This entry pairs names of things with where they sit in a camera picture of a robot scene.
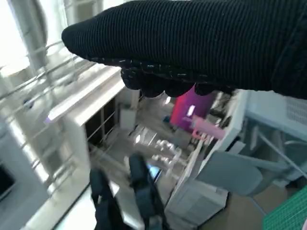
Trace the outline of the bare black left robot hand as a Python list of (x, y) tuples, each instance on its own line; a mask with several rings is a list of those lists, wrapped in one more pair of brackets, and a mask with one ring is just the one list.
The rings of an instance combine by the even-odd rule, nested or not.
[[(169, 230), (164, 204), (144, 157), (136, 152), (129, 157), (130, 187), (146, 230)], [(91, 168), (91, 199), (95, 207), (96, 230), (130, 230), (124, 223), (117, 198), (103, 170)]]

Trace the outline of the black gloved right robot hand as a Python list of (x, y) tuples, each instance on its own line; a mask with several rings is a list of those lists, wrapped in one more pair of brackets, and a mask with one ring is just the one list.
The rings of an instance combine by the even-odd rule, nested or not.
[(153, 98), (236, 89), (307, 97), (304, 0), (135, 0), (65, 28), (73, 54)]

